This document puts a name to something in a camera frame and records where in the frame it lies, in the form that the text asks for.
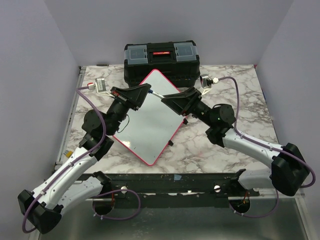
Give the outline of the blue white marker pen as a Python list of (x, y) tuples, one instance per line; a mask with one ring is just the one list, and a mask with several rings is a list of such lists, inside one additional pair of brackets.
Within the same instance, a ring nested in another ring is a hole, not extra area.
[(153, 91), (152, 89), (149, 89), (149, 90), (148, 90), (148, 93), (149, 93), (149, 94), (152, 94), (152, 95), (154, 95), (154, 96), (156, 96), (156, 97), (158, 97), (158, 98), (160, 98), (160, 99), (163, 99), (163, 98), (164, 98), (163, 95), (161, 95), (161, 94)]

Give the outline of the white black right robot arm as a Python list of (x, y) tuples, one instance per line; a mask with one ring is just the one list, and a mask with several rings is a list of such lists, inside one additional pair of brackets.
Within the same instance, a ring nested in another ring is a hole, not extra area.
[(209, 107), (202, 101), (202, 94), (193, 87), (181, 93), (164, 95), (161, 102), (178, 115), (192, 115), (206, 124), (209, 128), (205, 133), (212, 144), (236, 150), (266, 166), (258, 170), (240, 170), (236, 180), (230, 183), (230, 191), (236, 196), (262, 188), (276, 189), (292, 197), (305, 187), (306, 178), (314, 175), (294, 144), (273, 144), (237, 130), (236, 116), (229, 104)]

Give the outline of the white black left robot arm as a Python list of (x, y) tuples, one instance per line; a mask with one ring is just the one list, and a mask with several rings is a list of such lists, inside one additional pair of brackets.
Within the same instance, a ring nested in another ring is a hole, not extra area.
[(79, 146), (41, 185), (32, 191), (23, 190), (17, 197), (24, 215), (22, 231), (25, 234), (32, 232), (26, 229), (26, 222), (34, 226), (33, 230), (47, 234), (57, 226), (68, 208), (88, 198), (104, 198), (110, 194), (111, 185), (101, 172), (93, 174), (81, 186), (75, 186), (74, 182), (108, 153), (114, 143), (111, 137), (119, 130), (128, 111), (137, 111), (143, 105), (151, 85), (144, 83), (130, 88), (112, 87), (110, 93), (113, 102), (106, 113), (99, 111), (82, 93), (92, 88), (89, 84), (76, 89), (76, 93), (92, 107), (83, 118), (85, 135)]

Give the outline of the pink-framed whiteboard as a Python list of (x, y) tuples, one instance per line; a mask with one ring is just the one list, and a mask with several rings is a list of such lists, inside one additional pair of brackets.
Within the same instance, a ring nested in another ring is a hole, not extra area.
[(148, 166), (155, 164), (185, 120), (151, 93), (139, 110), (127, 115), (129, 120), (113, 137)]

